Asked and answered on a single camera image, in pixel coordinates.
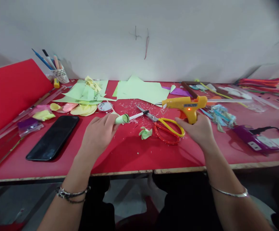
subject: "green paper flower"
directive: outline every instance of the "green paper flower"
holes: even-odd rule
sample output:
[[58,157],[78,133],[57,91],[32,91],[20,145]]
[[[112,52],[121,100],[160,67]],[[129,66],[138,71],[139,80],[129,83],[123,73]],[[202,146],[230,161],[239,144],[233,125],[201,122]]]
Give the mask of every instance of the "green paper flower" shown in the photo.
[[152,136],[152,129],[151,130],[148,130],[146,129],[145,127],[141,127],[141,129],[143,129],[139,135],[142,136],[142,140],[145,140],[147,139],[149,136]]

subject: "table edge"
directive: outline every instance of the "table edge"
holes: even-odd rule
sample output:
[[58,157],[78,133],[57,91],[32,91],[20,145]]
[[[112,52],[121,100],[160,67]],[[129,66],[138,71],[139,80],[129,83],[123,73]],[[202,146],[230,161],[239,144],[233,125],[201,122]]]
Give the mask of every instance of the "table edge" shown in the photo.
[[[275,167],[279,165],[279,161],[271,162],[259,162],[259,163],[244,163],[244,164],[230,164],[231,169],[251,169],[251,168],[264,168]],[[165,168],[155,170],[138,170],[138,171],[125,171],[125,172],[111,172],[111,173],[96,173],[91,176],[104,176],[104,175],[127,175],[127,174],[141,174],[141,173],[155,173],[155,174],[168,174],[168,173],[183,173],[183,172],[200,172],[206,171],[206,166],[199,167],[184,167],[184,168]],[[45,176],[45,177],[28,177],[28,178],[13,178],[13,179],[1,179],[0,182],[10,181],[29,181],[29,180],[51,180],[65,178],[62,176]]]
[[[232,170],[275,167],[275,166],[279,166],[279,161],[230,164],[230,167]],[[185,168],[155,169],[154,173],[155,174],[168,174],[168,173],[200,172],[200,171],[206,171],[206,170],[207,170],[206,166],[199,166],[199,167],[185,167]]]

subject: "silver bangle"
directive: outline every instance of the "silver bangle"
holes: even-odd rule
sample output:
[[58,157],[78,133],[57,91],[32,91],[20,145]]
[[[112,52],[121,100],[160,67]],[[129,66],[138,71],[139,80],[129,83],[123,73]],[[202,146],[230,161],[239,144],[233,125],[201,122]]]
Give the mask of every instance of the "silver bangle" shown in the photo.
[[233,197],[248,197],[248,191],[247,191],[247,188],[243,187],[245,189],[245,192],[241,193],[241,194],[233,194],[233,193],[229,193],[229,192],[224,192],[224,191],[221,191],[217,188],[214,188],[211,183],[209,182],[210,186],[215,189],[216,191],[220,192],[220,193],[223,193],[225,195],[228,195],[228,196],[233,196]]
[[68,202],[70,202],[71,204],[78,204],[78,203],[82,203],[85,201],[85,199],[81,200],[81,201],[72,201],[70,200],[70,198],[73,198],[73,197],[77,197],[77,196],[80,196],[80,195],[83,195],[84,193],[87,193],[90,191],[90,186],[88,186],[86,188],[85,191],[83,192],[78,192],[78,193],[69,193],[69,192],[66,192],[65,189],[63,189],[62,187],[57,187],[56,188],[56,194],[57,196],[59,196],[60,198],[63,198],[65,200],[67,200]]

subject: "white wall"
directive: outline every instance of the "white wall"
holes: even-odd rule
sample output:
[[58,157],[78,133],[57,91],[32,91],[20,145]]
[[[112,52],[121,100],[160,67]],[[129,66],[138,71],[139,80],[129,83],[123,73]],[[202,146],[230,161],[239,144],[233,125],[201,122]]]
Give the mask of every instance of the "white wall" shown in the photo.
[[[134,33],[142,38],[130,35]],[[149,29],[150,41],[145,57]],[[0,0],[0,66],[57,54],[70,78],[231,82],[279,64],[279,6],[264,0]]]

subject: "smartphone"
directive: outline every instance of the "smartphone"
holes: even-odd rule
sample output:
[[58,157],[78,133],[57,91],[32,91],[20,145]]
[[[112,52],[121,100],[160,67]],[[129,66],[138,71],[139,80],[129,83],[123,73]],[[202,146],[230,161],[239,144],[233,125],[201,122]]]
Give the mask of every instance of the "smartphone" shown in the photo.
[[26,159],[33,161],[49,161],[55,159],[78,121],[78,116],[60,116],[29,152]]

